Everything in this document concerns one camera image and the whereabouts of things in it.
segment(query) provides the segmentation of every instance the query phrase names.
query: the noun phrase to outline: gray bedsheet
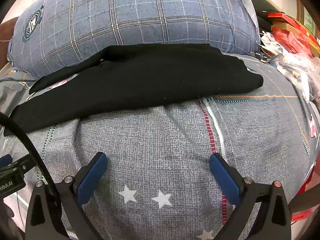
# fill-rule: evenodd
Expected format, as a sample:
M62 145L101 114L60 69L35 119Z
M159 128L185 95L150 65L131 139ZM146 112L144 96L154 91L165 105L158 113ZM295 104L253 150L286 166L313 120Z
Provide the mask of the gray bedsheet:
M55 182L75 175L96 152L107 155L108 170L84 206L104 239L212 239L232 212L209 170L214 152L256 182L281 181L287 201L297 193L317 153L319 134L311 137L308 122L314 117L311 107L275 68L236 56L263 76L261 88L97 114L28 134ZM1 111L9 114L17 101L28 99L32 79L24 72L2 77L0 91L7 100L1 101ZM0 156L9 153L14 160L27 154L14 136L1 135L0 149ZM23 203L38 179L43 177L33 168L18 192L24 223ZM7 199L16 202L17 196ZM249 233L257 210L258 205L240 239ZM65 215L63 221L72 231Z

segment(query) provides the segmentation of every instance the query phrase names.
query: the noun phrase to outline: fabric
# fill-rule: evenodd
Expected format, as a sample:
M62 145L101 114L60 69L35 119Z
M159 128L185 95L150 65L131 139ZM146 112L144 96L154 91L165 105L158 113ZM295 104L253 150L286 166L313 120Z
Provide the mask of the fabric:
M75 175L98 151L107 155L107 171L84 205L104 239L197 240L206 232L214 238L232 206L226 203L210 172L209 157L213 152L224 152L229 165L255 182L281 181L288 202L298 192L319 152L318 123L317 137L310 136L311 107L275 68L253 57L236 56L250 71L263 76L261 88L181 104L97 114L28 134L55 182ZM5 74L2 79L10 78L11 84L25 87L20 84L23 76L15 78L21 73ZM1 93L4 87L0 82ZM28 97L26 89L21 102ZM17 160L27 154L17 138L5 138L2 131L0 156L11 154ZM33 168L25 174L26 187L16 196L7 197L18 203L20 214L16 216L24 224L38 179L43 177ZM159 191L165 196L162 202L157 201L162 196ZM248 235L258 207L240 240ZM72 235L65 214L62 219Z
M0 70L0 75L2 77L0 79L0 111L8 114L14 110L17 104L28 98L28 91L36 79L23 70L12 69L9 63Z
M246 54L260 39L242 0L38 0L19 17L8 57L41 78L109 45L137 43Z
M92 114L246 93L263 85L263 77L242 60L208 44L109 46L105 58L110 61L88 65L64 85L18 105L10 117L32 132ZM5 129L4 136L11 134Z

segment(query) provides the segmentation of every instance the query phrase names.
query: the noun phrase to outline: blue gripper pad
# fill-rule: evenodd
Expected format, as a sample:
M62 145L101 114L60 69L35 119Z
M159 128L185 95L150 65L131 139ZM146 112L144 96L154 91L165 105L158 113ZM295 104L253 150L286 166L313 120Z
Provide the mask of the blue gripper pad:
M76 199L78 205L86 204L89 201L106 169L107 157L102 153L78 186Z
M6 167L12 163L12 157L10 154L7 154L5 156L2 156L0 158L0 168Z
M215 154L210 156L209 167L229 203L236 206L240 204L240 189Z

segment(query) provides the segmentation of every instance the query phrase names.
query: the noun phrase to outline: pillow logo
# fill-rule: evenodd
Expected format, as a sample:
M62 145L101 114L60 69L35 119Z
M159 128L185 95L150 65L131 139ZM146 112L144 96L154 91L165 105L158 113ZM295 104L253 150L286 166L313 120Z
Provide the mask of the pillow logo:
M32 33L36 29L37 25L41 22L43 16L44 6L41 6L40 10L37 10L32 14L26 22L24 28L23 42L29 41Z

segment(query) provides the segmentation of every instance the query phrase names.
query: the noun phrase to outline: white star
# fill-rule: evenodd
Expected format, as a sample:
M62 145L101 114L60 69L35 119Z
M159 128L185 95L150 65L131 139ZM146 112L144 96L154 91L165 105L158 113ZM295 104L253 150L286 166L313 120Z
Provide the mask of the white star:
M210 232L203 230L202 235L197 236L197 237L201 238L202 240L213 239L212 232L213 232L213 230L211 230Z
M137 202L134 198L136 190L129 190L127 185L124 185L124 191L118 192L120 195L124 196L124 203L127 203L129 200Z
M164 195L160 190L158 192L158 196L152 198L152 200L157 201L159 204L159 209L163 207L163 205L168 205L172 206L171 203L169 202L169 197L171 194L166 194Z

